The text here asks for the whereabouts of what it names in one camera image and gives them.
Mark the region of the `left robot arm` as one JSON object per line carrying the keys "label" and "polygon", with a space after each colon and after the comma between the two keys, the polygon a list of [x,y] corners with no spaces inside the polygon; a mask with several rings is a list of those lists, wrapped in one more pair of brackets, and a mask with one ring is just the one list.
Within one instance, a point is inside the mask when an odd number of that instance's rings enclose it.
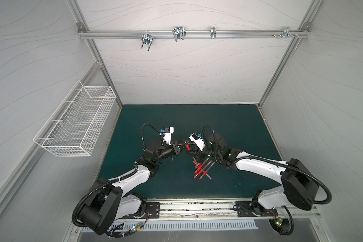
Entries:
{"label": "left robot arm", "polygon": [[107,230],[115,220],[130,215],[137,218],[147,215],[147,199],[128,193],[154,177],[160,162],[179,155],[186,145],[187,141],[170,145],[153,142],[132,170],[115,178],[97,179],[74,208],[72,223],[77,227],[88,227],[98,235],[108,235]]}

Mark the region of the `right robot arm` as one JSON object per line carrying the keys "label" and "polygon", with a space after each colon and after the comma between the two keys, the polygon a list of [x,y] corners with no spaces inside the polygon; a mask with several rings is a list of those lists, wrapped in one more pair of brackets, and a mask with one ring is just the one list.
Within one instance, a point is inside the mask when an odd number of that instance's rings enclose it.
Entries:
{"label": "right robot arm", "polygon": [[244,207],[257,216],[273,208],[288,205],[309,211],[315,204],[325,205],[332,201],[332,193],[328,187],[313,176],[298,159],[277,161],[252,155],[227,146],[221,136],[205,139],[202,134],[191,134],[189,139],[195,147],[188,148],[187,153],[198,162],[203,163],[208,159],[221,167],[251,172],[279,184],[271,189],[259,190]]}

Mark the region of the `red pen in pile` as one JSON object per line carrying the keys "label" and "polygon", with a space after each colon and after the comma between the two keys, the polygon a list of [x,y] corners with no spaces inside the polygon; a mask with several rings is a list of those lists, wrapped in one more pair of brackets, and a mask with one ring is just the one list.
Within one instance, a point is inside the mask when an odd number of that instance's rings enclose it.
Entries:
{"label": "red pen in pile", "polygon": [[[205,161],[207,162],[209,160],[209,158],[207,158]],[[196,169],[201,165],[202,163],[198,163],[198,165],[196,166]]]}
{"label": "red pen in pile", "polygon": [[195,175],[194,175],[194,178],[196,178],[198,175],[200,175],[200,174],[202,174],[203,173],[203,171],[210,165],[212,163],[212,160],[211,161],[209,161],[207,164],[205,164],[205,166],[203,167],[203,169],[202,170],[200,170],[198,173],[196,173]]}
{"label": "red pen in pile", "polygon": [[206,163],[206,161],[205,162],[203,162],[197,169],[196,169],[196,171],[195,171],[195,173],[198,173],[200,170],[202,170],[203,169],[203,166],[204,166],[204,164]]}
{"label": "red pen in pile", "polygon": [[207,168],[206,170],[204,170],[204,171],[203,171],[203,173],[202,173],[202,175],[199,177],[199,179],[202,179],[205,175],[207,175],[207,173],[208,173],[209,169],[210,169],[212,166],[214,166],[214,165],[215,165],[215,162],[213,162],[212,164],[210,164],[210,165],[208,166],[208,168]]}

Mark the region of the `green table mat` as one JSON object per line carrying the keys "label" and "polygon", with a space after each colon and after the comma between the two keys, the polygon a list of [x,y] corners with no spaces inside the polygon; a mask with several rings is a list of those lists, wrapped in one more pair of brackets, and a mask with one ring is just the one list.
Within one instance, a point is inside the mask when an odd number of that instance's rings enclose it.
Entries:
{"label": "green table mat", "polygon": [[[279,160],[263,118],[254,105],[126,105],[113,131],[99,176],[114,178],[130,171],[143,154],[143,145],[159,140],[158,130],[174,127],[174,140],[194,132],[221,135],[229,147]],[[186,153],[161,162],[156,175],[134,188],[148,199],[252,198],[277,182],[261,175],[214,165],[197,178]]]}

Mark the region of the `metal u-bolt clamp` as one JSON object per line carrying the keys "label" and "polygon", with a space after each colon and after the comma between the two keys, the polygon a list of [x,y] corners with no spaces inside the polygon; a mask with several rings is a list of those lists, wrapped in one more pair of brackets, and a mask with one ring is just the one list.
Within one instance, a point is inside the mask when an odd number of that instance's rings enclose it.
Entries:
{"label": "metal u-bolt clamp", "polygon": [[142,40],[141,48],[143,48],[144,45],[147,45],[147,51],[149,51],[150,48],[151,48],[151,45],[153,43],[152,35],[150,35],[148,33],[145,33],[145,34],[142,35],[141,40]]}
{"label": "metal u-bolt clamp", "polygon": [[175,27],[172,30],[172,34],[173,34],[175,42],[178,42],[179,39],[184,40],[184,38],[186,36],[185,27]]}

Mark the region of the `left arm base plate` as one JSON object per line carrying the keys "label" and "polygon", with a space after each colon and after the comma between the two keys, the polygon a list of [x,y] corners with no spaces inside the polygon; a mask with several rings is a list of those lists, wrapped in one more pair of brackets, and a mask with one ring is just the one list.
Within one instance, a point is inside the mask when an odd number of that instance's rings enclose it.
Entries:
{"label": "left arm base plate", "polygon": [[144,219],[144,218],[159,218],[160,216],[160,203],[159,202],[147,202],[145,207],[141,206],[139,211],[135,214],[129,214],[122,219]]}

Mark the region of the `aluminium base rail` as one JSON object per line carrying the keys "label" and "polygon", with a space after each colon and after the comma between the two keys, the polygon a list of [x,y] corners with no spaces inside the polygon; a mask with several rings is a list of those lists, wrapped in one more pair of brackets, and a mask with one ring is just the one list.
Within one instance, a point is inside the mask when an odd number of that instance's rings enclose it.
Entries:
{"label": "aluminium base rail", "polygon": [[[141,200],[134,199],[132,196],[122,198],[117,215],[112,218],[113,222],[123,221],[122,217],[135,214],[142,206],[139,204]],[[147,202],[160,203],[160,216],[158,220],[229,220],[242,219],[233,211],[236,201],[251,201],[250,198],[219,198],[219,199],[147,199]],[[291,214],[292,218],[320,218],[321,215],[316,207],[310,211],[304,211],[292,205],[288,205],[286,209],[282,207],[274,207],[277,217],[250,217],[251,219],[274,219],[288,218]]]}

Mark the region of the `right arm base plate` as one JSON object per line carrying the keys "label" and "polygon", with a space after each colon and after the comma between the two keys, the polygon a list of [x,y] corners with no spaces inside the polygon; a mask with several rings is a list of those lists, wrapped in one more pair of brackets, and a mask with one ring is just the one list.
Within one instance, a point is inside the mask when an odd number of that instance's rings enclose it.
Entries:
{"label": "right arm base plate", "polygon": [[277,217],[276,209],[266,209],[257,201],[236,201],[233,211],[238,217]]}

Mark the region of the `metal bracket clamp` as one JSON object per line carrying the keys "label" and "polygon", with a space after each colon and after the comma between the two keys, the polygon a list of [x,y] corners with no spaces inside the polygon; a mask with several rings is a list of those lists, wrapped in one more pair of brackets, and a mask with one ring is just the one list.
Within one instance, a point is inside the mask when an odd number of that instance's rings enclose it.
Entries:
{"label": "metal bracket clamp", "polygon": [[210,38],[211,39],[216,38],[216,28],[215,27],[211,27],[211,29],[210,29]]}

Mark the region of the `metal corner bracket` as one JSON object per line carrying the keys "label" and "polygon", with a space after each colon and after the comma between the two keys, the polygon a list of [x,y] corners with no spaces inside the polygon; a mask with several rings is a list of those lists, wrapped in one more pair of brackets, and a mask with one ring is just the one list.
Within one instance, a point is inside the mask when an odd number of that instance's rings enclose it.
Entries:
{"label": "metal corner bracket", "polygon": [[289,27],[285,28],[282,33],[280,33],[278,35],[272,34],[272,36],[274,38],[280,38],[280,39],[286,39],[286,38],[292,38],[292,39],[294,39],[294,38],[298,38],[299,37],[298,34],[291,33]]}

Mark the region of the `aluminium cross rail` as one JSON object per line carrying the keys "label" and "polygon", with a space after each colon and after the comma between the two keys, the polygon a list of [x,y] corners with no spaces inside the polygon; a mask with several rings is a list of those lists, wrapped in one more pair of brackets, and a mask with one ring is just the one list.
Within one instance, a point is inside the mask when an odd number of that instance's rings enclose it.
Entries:
{"label": "aluminium cross rail", "polygon": [[[272,34],[280,34],[283,30],[218,30],[216,29],[216,39],[249,39],[249,38],[274,38]],[[293,34],[298,34],[298,38],[308,38],[309,31],[290,30]],[[141,39],[142,35],[148,33],[153,39],[173,39],[171,30],[153,31],[85,31],[79,33],[81,39]],[[211,39],[210,30],[186,30],[185,39]]]}

